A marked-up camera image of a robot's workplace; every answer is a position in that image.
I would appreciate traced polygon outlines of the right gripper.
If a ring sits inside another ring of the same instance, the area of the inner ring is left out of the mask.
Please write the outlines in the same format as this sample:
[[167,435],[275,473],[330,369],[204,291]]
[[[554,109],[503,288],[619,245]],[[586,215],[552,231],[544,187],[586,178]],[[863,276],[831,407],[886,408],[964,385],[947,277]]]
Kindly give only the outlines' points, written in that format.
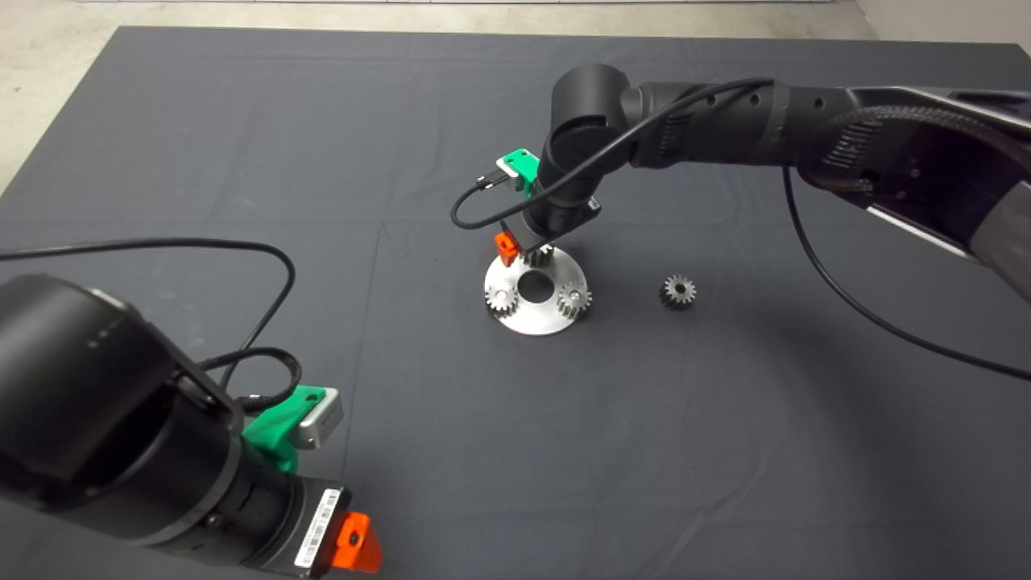
[[[520,242],[556,241],[583,224],[596,219],[600,212],[601,205],[593,197],[573,208],[562,208],[552,203],[552,199],[536,203],[520,213]],[[520,257],[520,244],[511,232],[495,235],[495,249],[504,267],[511,267],[516,258]]]

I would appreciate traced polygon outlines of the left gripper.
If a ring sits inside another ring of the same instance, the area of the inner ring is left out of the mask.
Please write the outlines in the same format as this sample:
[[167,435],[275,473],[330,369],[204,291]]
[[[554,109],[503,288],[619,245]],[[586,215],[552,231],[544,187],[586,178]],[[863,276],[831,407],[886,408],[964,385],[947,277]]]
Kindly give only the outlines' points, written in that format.
[[383,569],[383,545],[371,518],[346,512],[351,492],[327,478],[298,478],[295,502],[280,548],[280,573],[319,579],[331,568],[376,574]]

